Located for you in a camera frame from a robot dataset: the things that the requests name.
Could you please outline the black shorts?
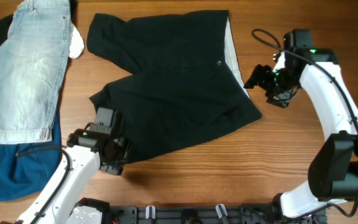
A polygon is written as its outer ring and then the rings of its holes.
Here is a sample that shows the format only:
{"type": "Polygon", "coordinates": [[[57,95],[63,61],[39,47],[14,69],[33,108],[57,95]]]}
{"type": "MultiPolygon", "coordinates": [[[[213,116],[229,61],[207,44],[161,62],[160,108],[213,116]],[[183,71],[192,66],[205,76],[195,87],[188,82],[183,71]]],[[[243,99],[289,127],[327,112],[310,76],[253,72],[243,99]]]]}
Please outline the black shorts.
{"type": "Polygon", "coordinates": [[[122,113],[129,163],[212,141],[262,116],[233,65],[227,10],[129,21],[98,13],[86,43],[128,72],[91,102],[122,113]]]}

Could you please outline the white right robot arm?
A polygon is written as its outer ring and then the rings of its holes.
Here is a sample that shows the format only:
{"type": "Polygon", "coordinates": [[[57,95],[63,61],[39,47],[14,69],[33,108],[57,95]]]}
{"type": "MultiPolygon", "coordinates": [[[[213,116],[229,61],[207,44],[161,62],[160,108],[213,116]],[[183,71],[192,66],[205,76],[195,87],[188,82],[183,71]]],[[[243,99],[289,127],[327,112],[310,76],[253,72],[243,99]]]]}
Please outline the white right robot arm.
{"type": "Polygon", "coordinates": [[[325,143],[308,168],[308,179],[295,189],[277,194],[264,208],[273,222],[304,220],[330,207],[353,202],[358,208],[358,109],[341,76],[331,49],[290,47],[276,65],[257,65],[245,88],[259,86],[267,102],[286,108],[303,89],[320,120],[325,143]]]}

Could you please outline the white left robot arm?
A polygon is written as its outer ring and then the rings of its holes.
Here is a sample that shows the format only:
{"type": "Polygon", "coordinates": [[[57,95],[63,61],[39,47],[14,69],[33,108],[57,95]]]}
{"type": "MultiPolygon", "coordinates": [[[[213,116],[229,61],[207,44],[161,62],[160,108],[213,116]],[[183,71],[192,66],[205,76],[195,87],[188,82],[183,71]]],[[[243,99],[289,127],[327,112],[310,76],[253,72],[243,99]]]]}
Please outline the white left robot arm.
{"type": "Polygon", "coordinates": [[[131,148],[130,140],[115,133],[78,129],[69,137],[67,149],[44,146],[27,147],[17,157],[37,152],[58,151],[62,159],[35,202],[16,223],[112,223],[110,204],[95,199],[80,199],[89,180],[101,170],[113,175],[122,173],[131,148]]]}

